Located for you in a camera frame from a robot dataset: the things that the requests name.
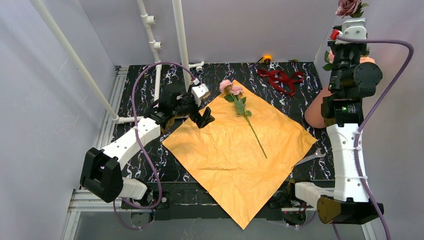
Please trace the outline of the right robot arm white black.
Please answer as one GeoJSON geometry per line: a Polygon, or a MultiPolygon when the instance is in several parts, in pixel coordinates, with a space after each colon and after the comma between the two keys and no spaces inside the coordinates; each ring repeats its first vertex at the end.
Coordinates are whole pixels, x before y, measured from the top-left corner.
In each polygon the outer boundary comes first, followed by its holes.
{"type": "Polygon", "coordinates": [[[316,209],[324,224],[363,225],[385,212],[367,189],[360,126],[364,122],[363,99],[376,93],[383,73],[372,62],[360,61],[364,43],[327,42],[334,59],[321,115],[330,139],[335,185],[327,191],[307,181],[295,182],[293,197],[316,209]]]}

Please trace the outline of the orange wrapping paper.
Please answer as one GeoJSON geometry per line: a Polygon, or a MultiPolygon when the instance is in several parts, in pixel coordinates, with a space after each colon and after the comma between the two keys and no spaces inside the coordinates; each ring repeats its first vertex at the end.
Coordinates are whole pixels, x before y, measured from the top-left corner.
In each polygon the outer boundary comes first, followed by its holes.
{"type": "Polygon", "coordinates": [[[242,228],[276,193],[316,139],[298,122],[244,89],[246,109],[219,94],[209,103],[214,121],[186,120],[162,143],[242,228]]]}

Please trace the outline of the dark red ribbon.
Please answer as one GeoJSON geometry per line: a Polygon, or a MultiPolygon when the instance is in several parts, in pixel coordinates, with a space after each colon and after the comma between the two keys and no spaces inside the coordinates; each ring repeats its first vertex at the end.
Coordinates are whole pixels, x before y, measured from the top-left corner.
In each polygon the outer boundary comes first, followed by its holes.
{"type": "Polygon", "coordinates": [[[301,83],[305,78],[305,74],[301,71],[295,72],[292,76],[288,76],[282,70],[258,69],[256,72],[259,77],[266,78],[272,88],[289,97],[293,97],[296,93],[295,84],[301,83]],[[289,91],[282,88],[284,84],[288,85],[289,91]]]}

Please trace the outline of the white PVC pipe frame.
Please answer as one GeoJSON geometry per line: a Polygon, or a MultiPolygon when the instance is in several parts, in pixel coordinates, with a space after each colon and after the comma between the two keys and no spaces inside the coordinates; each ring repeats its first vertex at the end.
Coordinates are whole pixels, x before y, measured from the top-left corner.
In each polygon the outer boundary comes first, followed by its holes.
{"type": "MultiPolygon", "coordinates": [[[[125,123],[134,123],[138,122],[138,117],[120,117],[117,112],[113,109],[111,104],[108,102],[102,91],[99,89],[98,85],[96,84],[95,80],[89,73],[88,69],[83,64],[82,60],[79,58],[78,54],[50,14],[49,10],[46,8],[46,6],[43,4],[41,0],[32,0],[30,2],[35,10],[38,12],[38,14],[41,16],[45,24],[48,26],[50,31],[53,33],[53,35],[56,37],[56,39],[59,41],[59,43],[62,45],[62,47],[65,49],[65,51],[68,53],[68,55],[71,57],[71,59],[74,61],[74,64],[76,65],[77,69],[81,73],[82,77],[85,79],[91,90],[95,93],[96,97],[101,101],[102,105],[104,106],[106,112],[109,114],[109,117],[111,118],[112,122],[114,124],[125,124],[125,123]]],[[[154,100],[159,99],[159,93],[160,93],[160,77],[161,77],[161,71],[162,71],[162,65],[164,64],[163,61],[160,60],[158,50],[162,48],[162,44],[159,41],[156,41],[153,35],[153,32],[151,30],[151,26],[154,25],[155,17],[153,15],[149,15],[146,11],[145,4],[142,0],[137,1],[137,5],[140,11],[140,17],[142,20],[142,24],[146,30],[146,33],[148,35],[149,39],[149,45],[150,50],[153,53],[153,57],[155,60],[155,85],[154,85],[154,100]]]]}

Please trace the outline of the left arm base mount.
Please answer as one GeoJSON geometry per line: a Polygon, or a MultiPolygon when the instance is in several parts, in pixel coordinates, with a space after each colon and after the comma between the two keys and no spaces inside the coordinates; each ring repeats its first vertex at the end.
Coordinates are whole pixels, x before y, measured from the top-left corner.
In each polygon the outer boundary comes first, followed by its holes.
{"type": "Polygon", "coordinates": [[[155,211],[168,209],[170,207],[171,194],[168,191],[163,191],[159,197],[158,191],[148,190],[142,199],[136,200],[132,198],[123,198],[122,209],[140,210],[142,214],[148,215],[148,223],[152,223],[155,219],[155,211]]]}

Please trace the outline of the pink cylindrical vase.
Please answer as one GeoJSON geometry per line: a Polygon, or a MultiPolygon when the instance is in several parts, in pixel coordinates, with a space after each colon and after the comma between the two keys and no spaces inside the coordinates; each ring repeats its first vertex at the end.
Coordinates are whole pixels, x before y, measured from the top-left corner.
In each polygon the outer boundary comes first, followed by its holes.
{"type": "Polygon", "coordinates": [[[329,85],[327,84],[306,109],[304,118],[311,127],[317,129],[324,129],[326,127],[325,120],[321,114],[321,107],[323,98],[328,97],[331,94],[332,93],[329,91],[329,85]]]}

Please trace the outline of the yellow round button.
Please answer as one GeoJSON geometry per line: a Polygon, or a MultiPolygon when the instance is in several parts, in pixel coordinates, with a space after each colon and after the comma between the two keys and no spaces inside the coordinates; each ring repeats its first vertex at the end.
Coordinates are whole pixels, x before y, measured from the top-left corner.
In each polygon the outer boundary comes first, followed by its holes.
{"type": "Polygon", "coordinates": [[[269,63],[271,63],[273,61],[273,58],[272,58],[272,56],[271,55],[268,55],[268,54],[266,54],[266,55],[263,55],[257,62],[258,63],[266,63],[266,64],[269,64],[269,63]]]}

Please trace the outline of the silver wrench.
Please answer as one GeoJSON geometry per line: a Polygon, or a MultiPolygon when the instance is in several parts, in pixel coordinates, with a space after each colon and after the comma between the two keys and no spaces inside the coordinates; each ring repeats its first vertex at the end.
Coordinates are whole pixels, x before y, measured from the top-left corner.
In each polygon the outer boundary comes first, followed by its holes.
{"type": "Polygon", "coordinates": [[[327,155],[327,153],[325,151],[322,151],[321,148],[318,148],[314,153],[305,156],[303,159],[301,159],[299,162],[297,162],[294,166],[301,165],[303,163],[306,163],[306,162],[314,160],[314,159],[323,158],[326,155],[327,155]]]}

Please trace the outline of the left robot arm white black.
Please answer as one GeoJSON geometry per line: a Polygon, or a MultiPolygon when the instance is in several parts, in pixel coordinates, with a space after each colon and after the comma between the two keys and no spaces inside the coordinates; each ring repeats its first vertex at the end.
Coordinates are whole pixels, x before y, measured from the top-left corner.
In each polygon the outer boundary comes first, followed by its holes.
{"type": "Polygon", "coordinates": [[[192,83],[188,92],[173,84],[166,86],[134,127],[103,148],[92,147],[86,152],[80,185],[106,203],[116,198],[141,200],[148,188],[137,179],[123,177],[125,165],[172,127],[177,118],[189,117],[200,129],[213,122],[209,107],[200,114],[200,106],[209,95],[204,83],[192,83]]]}

